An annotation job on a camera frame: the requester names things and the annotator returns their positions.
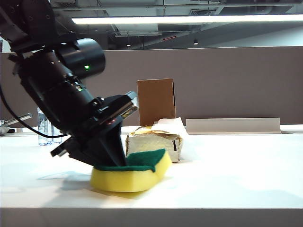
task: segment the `yellow sponge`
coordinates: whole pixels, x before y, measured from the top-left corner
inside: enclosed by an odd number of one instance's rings
[[[132,153],[127,166],[95,166],[90,184],[110,192],[140,192],[159,182],[171,165],[165,149]]]

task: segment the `brown cardboard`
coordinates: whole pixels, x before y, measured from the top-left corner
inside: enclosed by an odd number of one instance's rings
[[[176,118],[173,79],[138,80],[140,125],[153,125],[161,118]]]

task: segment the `fluorescent light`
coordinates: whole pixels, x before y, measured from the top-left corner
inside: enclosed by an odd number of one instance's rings
[[[179,16],[179,17],[82,17],[72,18],[79,25],[87,24],[175,24],[211,22],[303,21],[302,14],[236,15],[236,16]]]

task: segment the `gray partition wall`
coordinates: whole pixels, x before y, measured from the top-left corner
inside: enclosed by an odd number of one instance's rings
[[[106,69],[85,79],[93,96],[137,91],[137,80],[173,78],[177,116],[185,118],[280,117],[303,123],[303,47],[106,51]],[[11,75],[1,54],[1,83],[18,114],[36,107]],[[0,118],[9,118],[1,104]],[[139,115],[124,125],[138,125]]]

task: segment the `water bottle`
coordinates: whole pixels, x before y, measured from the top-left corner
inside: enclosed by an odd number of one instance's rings
[[[38,131],[49,136],[62,135],[59,129],[53,126],[53,124],[47,119],[46,115],[41,111],[39,107],[37,110],[38,110]],[[59,144],[61,142],[62,142],[61,137],[46,138],[38,135],[38,144],[41,146]]]

